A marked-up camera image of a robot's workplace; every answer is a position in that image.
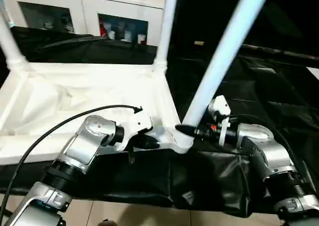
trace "black cable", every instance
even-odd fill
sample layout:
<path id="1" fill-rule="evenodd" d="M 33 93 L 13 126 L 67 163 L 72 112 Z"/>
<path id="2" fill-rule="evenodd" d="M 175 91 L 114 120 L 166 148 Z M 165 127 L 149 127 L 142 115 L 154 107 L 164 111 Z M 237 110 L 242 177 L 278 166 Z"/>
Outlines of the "black cable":
<path id="1" fill-rule="evenodd" d="M 11 211 L 9 211 L 9 210 L 7 210 L 7 209 L 4 209 L 4 216 L 6 216 L 6 217 L 8 217 L 8 218 L 10 218 L 10 216 L 12 215 L 13 213 L 11 212 Z"/>
<path id="2" fill-rule="evenodd" d="M 13 183 L 14 183 L 14 180 L 17 176 L 17 174 L 19 173 L 24 161 L 26 160 L 26 158 L 28 157 L 28 155 L 30 154 L 30 152 L 43 140 L 45 139 L 48 135 L 50 135 L 51 133 L 53 133 L 55 130 L 59 129 L 60 127 L 62 127 L 63 125 L 69 123 L 70 121 L 76 119 L 76 118 L 79 118 L 81 116 L 84 116 L 84 115 L 87 115 L 87 114 L 90 114 L 90 113 L 93 113 L 93 112 L 97 112 L 97 111 L 100 111 L 100 110 L 104 110 L 104 109 L 110 109 L 110 108 L 130 108 L 130 109 L 133 109 L 134 112 L 139 112 L 141 111 L 142 109 L 140 108 L 137 108 L 137 107 L 133 107 L 133 106 L 129 106 L 129 105 L 111 105 L 111 106 L 104 106 L 104 107 L 99 107 L 99 108 L 95 108 L 95 109 L 91 109 L 91 110 L 88 110 L 88 111 L 85 111 L 85 112 L 82 112 L 82 113 L 79 113 L 77 115 L 74 115 L 70 118 L 68 118 L 67 120 L 64 120 L 63 122 L 59 123 L 58 125 L 56 125 L 55 127 L 51 128 L 50 130 L 48 130 L 45 134 L 43 134 L 38 140 L 36 140 L 30 147 L 29 149 L 25 152 L 25 154 L 21 157 L 14 173 L 13 173 L 13 176 L 9 182 L 9 185 L 8 185 L 8 188 L 5 192 L 5 195 L 4 195 L 4 198 L 3 198 L 3 201 L 2 201 L 2 205 L 1 205 L 1 210 L 0 210 L 0 225 L 2 224 L 2 219 L 3 219 L 3 215 L 4 215 L 4 211 L 5 211 L 5 207 L 6 207 L 6 204 L 8 202 L 8 198 L 10 196 L 10 192 L 11 192 L 11 189 L 12 189 L 12 186 L 13 186 Z"/>

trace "black cloth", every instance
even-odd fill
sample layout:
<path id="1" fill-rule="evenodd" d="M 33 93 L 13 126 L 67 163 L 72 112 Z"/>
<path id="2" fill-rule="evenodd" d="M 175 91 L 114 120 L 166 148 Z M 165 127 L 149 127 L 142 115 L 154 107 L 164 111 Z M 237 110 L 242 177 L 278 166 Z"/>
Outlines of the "black cloth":
<path id="1" fill-rule="evenodd" d="M 15 27 L 15 39 L 29 61 L 62 63 L 151 64 L 156 48 L 106 40 L 91 35 L 62 34 Z M 307 160 L 319 190 L 319 81 L 298 65 L 240 51 L 217 94 L 225 95 L 233 113 L 255 114 L 283 132 L 294 152 Z M 182 55 L 171 49 L 166 78 L 181 118 L 186 113 L 211 55 L 200 49 Z M 25 164 L 14 194 L 26 194 L 51 162 Z M 0 167 L 4 192 L 14 165 Z M 270 199 L 249 158 L 218 152 L 212 144 L 196 141 L 184 155 L 171 150 L 136 154 L 130 165 L 126 153 L 97 157 L 86 178 L 74 189 L 81 199 L 150 204 L 179 209 L 224 211 L 239 217 L 252 212 L 272 213 Z"/>

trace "glass cabinet door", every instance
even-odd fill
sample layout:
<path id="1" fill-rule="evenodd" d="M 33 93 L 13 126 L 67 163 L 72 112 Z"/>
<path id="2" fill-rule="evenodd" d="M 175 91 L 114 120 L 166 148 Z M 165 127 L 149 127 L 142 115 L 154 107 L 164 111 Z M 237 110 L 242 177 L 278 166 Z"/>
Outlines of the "glass cabinet door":
<path id="1" fill-rule="evenodd" d="M 147 21 L 100 13 L 98 18 L 101 37 L 138 44 L 147 43 Z"/>
<path id="2" fill-rule="evenodd" d="M 28 27 L 74 33 L 68 8 L 37 3 L 18 3 Z"/>
<path id="3" fill-rule="evenodd" d="M 89 34 L 157 46 L 163 9 L 111 0 L 82 0 Z"/>
<path id="4" fill-rule="evenodd" d="M 81 0 L 4 0 L 16 26 L 86 34 Z"/>

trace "tile floor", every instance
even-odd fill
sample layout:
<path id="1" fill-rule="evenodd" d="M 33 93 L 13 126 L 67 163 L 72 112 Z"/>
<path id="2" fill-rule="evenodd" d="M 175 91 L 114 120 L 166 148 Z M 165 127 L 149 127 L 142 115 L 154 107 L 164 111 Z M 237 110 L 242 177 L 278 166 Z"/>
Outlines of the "tile floor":
<path id="1" fill-rule="evenodd" d="M 13 211 L 23 199 L 11 196 L 7 209 Z M 275 215 L 253 214 L 248 219 L 220 212 L 167 209 L 101 201 L 73 200 L 63 216 L 67 226 L 96 226 L 112 219 L 119 226 L 280 226 Z"/>

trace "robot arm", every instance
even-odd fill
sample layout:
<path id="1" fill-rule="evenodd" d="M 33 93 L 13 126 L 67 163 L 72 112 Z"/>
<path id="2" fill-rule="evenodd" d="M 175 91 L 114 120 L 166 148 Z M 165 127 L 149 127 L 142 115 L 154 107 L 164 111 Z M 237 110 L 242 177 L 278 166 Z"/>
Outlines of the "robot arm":
<path id="1" fill-rule="evenodd" d="M 58 212 L 67 210 L 72 201 L 72 190 L 88 172 L 99 150 L 114 147 L 116 151 L 123 151 L 132 136 L 151 127 L 151 118 L 144 111 L 120 125 L 99 115 L 88 116 L 5 226 L 66 225 Z"/>
<path id="2" fill-rule="evenodd" d="M 230 126 L 230 108 L 223 96 L 208 106 L 217 125 L 192 127 L 177 125 L 176 129 L 193 137 L 212 142 L 236 145 L 250 152 L 252 165 L 266 185 L 279 218 L 289 225 L 319 224 L 319 201 L 300 177 L 288 151 L 275 141 L 273 133 L 264 126 L 240 123 Z"/>

